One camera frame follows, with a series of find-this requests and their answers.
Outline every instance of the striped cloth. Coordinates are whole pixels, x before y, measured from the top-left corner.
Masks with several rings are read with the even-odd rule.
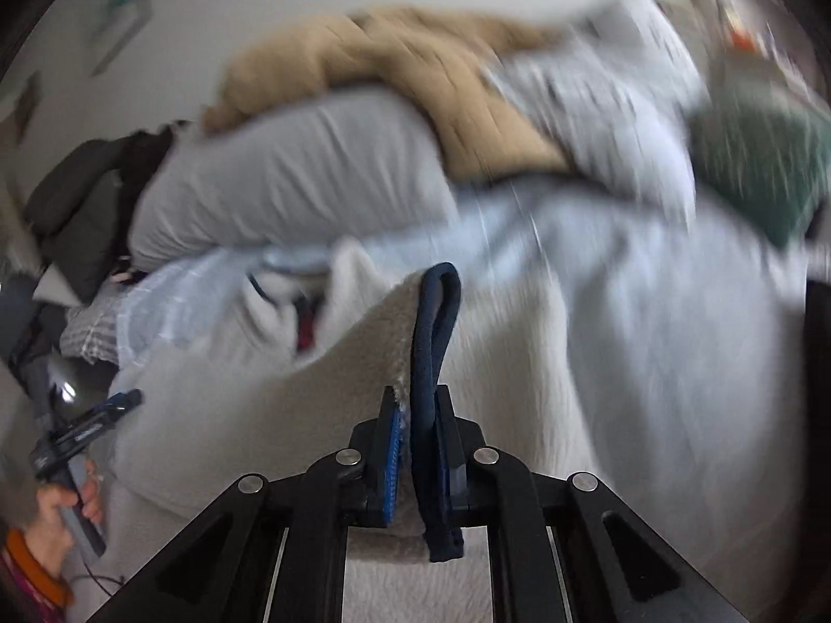
[[[107,280],[92,304],[69,309],[61,334],[61,354],[88,363],[105,360],[118,365],[115,322],[122,298],[128,292],[130,287]]]

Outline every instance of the white comforter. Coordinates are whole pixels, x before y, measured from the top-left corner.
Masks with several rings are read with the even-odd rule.
[[[763,612],[784,585],[802,484],[803,251],[778,253],[705,193],[689,233],[553,178],[460,193],[460,213],[453,226],[363,245],[402,275],[453,262],[467,289],[534,265],[556,272],[605,481],[747,616]],[[219,250],[165,267],[119,314],[122,364],[140,363],[157,336],[184,343],[208,330],[246,270],[327,258]],[[129,498],[116,485],[111,522],[126,533]]]

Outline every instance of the gray pillow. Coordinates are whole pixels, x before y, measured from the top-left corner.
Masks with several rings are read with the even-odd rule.
[[[689,224],[685,115],[706,99],[689,52],[654,0],[617,0],[583,28],[591,32],[508,59],[490,81],[586,176]]]
[[[144,191],[128,245],[148,272],[213,246],[321,244],[457,213],[429,124],[371,85],[185,136]]]

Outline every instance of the silver screw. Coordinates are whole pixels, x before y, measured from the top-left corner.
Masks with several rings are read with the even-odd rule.
[[[578,473],[572,478],[572,485],[581,492],[594,492],[597,489],[597,478],[591,473]]]
[[[342,449],[335,455],[335,461],[341,466],[354,466],[360,461],[360,452],[356,449]]]
[[[493,448],[479,448],[473,453],[473,458],[480,464],[496,464],[500,460],[500,453]]]
[[[259,475],[247,475],[239,481],[237,489],[243,494],[256,494],[263,488],[263,478]]]

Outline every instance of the white wall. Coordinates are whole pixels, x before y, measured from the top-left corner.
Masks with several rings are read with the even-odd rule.
[[[87,76],[80,2],[58,0],[15,59],[3,89],[33,70],[43,74],[43,101],[15,168],[28,195],[74,146],[193,118],[209,103],[223,62],[248,41],[301,13],[371,3],[464,6],[557,21],[591,0],[152,0],[153,18],[105,72]]]

